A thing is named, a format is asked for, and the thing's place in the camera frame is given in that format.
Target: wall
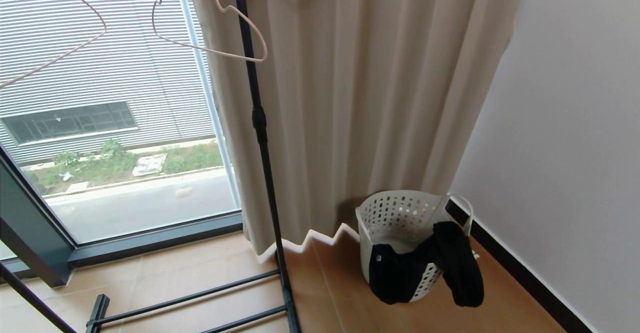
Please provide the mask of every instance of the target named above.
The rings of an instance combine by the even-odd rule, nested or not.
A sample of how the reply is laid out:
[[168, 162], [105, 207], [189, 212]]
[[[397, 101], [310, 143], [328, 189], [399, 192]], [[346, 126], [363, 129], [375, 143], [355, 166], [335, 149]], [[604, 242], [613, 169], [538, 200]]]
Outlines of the wall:
[[[155, 0], [87, 1], [102, 14], [106, 34], [0, 89], [0, 118], [126, 101], [139, 129], [18, 146], [0, 125], [0, 144], [12, 158], [29, 162], [62, 151], [97, 151], [111, 138], [130, 147], [212, 135], [192, 50], [154, 35], [151, 7]], [[164, 0], [156, 23], [167, 37], [189, 41], [179, 0]], [[77, 0], [0, 0], [0, 82], [61, 55], [101, 28], [98, 18]], [[202, 41], [198, 23], [196, 32]]]
[[601, 332], [640, 327], [640, 0], [522, 0], [452, 192]]

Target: building window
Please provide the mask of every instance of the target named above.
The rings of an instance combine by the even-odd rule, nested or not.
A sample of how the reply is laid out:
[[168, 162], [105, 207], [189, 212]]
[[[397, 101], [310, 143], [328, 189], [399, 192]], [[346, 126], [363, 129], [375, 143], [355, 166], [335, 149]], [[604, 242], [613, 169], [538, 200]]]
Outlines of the building window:
[[137, 126], [126, 102], [48, 110], [2, 121], [18, 144]]

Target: road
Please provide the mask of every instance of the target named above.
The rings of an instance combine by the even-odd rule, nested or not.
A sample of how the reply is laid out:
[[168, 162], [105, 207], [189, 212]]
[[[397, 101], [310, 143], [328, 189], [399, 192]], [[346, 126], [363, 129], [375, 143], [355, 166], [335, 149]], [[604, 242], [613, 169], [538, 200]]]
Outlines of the road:
[[78, 243], [235, 209], [227, 176], [220, 172], [153, 180], [46, 201]]

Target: baseboard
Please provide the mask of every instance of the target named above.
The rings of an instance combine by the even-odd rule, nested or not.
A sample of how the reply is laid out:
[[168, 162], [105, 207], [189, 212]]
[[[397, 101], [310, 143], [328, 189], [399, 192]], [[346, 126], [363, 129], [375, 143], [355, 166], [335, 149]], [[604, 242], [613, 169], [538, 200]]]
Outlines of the baseboard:
[[[464, 224], [469, 219], [467, 213], [453, 201], [446, 204], [446, 211], [458, 224]], [[534, 273], [520, 260], [510, 253], [496, 238], [485, 229], [481, 223], [473, 221], [471, 236], [495, 258], [504, 269], [530, 294], [553, 319], [570, 333], [595, 333], [578, 315], [567, 306], [562, 299], [554, 294]]]

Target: corrugated metal wall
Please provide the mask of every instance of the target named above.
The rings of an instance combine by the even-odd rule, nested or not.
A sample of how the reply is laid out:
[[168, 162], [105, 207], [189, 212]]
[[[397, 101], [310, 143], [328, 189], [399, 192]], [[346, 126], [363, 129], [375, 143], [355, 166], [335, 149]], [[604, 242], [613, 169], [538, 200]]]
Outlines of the corrugated metal wall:
[[[0, 117], [126, 101], [139, 129], [17, 146], [0, 126], [0, 144], [13, 159], [29, 162], [62, 151], [96, 151], [111, 138], [137, 146], [213, 134], [192, 50], [153, 34], [155, 0], [87, 1], [105, 18], [107, 34], [0, 89]], [[191, 13], [196, 17], [193, 5]], [[163, 0], [156, 24], [167, 37], [189, 41], [179, 0]], [[101, 27], [93, 12], [77, 0], [0, 0], [0, 82], [77, 46]], [[198, 22], [196, 30], [202, 41]]]

